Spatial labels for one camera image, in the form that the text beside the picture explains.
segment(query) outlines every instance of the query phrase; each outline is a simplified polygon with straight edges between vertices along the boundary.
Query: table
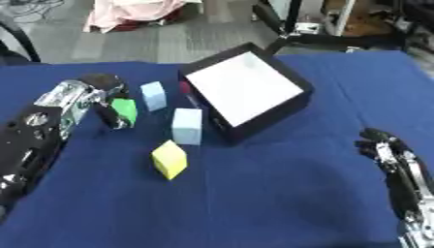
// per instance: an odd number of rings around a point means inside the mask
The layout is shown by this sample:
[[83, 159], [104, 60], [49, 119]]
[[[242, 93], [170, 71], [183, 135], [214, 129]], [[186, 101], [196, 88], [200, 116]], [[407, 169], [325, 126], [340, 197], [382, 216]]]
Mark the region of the table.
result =
[[[396, 247], [386, 185], [353, 141], [395, 133], [434, 165], [433, 81], [400, 52], [280, 57], [316, 87], [310, 105], [234, 147], [204, 127], [189, 168], [166, 181], [149, 152], [187, 102], [177, 65], [141, 62], [0, 68], [0, 121], [66, 78], [115, 73], [138, 99], [132, 130], [86, 116], [39, 187], [0, 227], [0, 247]], [[160, 80], [170, 108], [146, 113], [139, 86]]]

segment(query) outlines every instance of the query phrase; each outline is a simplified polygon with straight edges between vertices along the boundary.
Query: light blue cube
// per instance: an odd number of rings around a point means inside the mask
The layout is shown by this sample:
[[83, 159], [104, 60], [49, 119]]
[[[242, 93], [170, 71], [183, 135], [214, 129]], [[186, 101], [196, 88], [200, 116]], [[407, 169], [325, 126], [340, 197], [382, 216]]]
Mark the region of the light blue cube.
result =
[[200, 145], [202, 140], [202, 110], [177, 108], [171, 123], [173, 140], [178, 144]]
[[163, 109], [167, 106], [166, 92], [159, 81], [144, 84], [140, 89], [149, 111]]

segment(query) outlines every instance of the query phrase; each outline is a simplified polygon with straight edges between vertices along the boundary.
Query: equipment stand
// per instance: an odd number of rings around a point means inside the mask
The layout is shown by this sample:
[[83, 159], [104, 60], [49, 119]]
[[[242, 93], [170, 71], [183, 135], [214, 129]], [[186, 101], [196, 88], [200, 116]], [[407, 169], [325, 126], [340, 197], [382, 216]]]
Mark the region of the equipment stand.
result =
[[334, 35], [318, 34], [314, 28], [306, 29], [306, 23], [297, 23], [302, 0], [292, 0], [289, 7], [288, 17], [281, 21], [274, 12], [267, 0], [259, 0], [253, 6], [253, 14], [262, 20], [271, 30], [279, 35], [279, 38], [271, 43], [266, 50], [275, 54], [282, 47], [303, 45], [322, 45], [332, 47], [360, 47], [368, 49], [371, 47], [393, 47], [403, 49], [406, 45], [406, 34], [392, 27], [392, 32], [386, 35], [370, 35], [361, 37], [342, 37], [345, 24], [350, 16], [355, 0], [347, 0], [335, 29]]

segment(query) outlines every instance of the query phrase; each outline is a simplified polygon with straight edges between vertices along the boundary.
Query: robotic arm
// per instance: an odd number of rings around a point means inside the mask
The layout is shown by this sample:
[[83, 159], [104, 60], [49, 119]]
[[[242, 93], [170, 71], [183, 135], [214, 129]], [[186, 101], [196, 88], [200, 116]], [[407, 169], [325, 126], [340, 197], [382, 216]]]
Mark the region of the robotic arm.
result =
[[110, 105], [114, 98], [128, 98], [128, 88], [118, 76], [65, 80], [0, 130], [1, 218], [35, 187], [91, 108], [111, 129], [132, 126]]
[[359, 153], [373, 159], [386, 175], [402, 247], [434, 247], [434, 187], [425, 164], [389, 133], [365, 129], [360, 135], [365, 139], [356, 141]]

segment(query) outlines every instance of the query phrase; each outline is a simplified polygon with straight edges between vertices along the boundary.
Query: block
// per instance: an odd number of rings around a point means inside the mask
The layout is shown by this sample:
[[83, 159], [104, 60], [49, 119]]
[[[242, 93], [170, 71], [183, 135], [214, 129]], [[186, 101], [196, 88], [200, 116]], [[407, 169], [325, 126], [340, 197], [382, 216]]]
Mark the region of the block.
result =
[[171, 123], [173, 140], [178, 144], [200, 145], [202, 139], [202, 110], [177, 108]]
[[149, 111], [163, 109], [167, 106], [166, 92], [159, 81], [144, 84], [140, 89]]
[[187, 168], [187, 154], [172, 140], [152, 152], [155, 168], [168, 180], [174, 179]]
[[111, 106], [119, 115], [124, 116], [130, 121], [131, 127], [134, 127], [138, 117], [138, 109], [134, 100], [116, 98], [111, 102]]

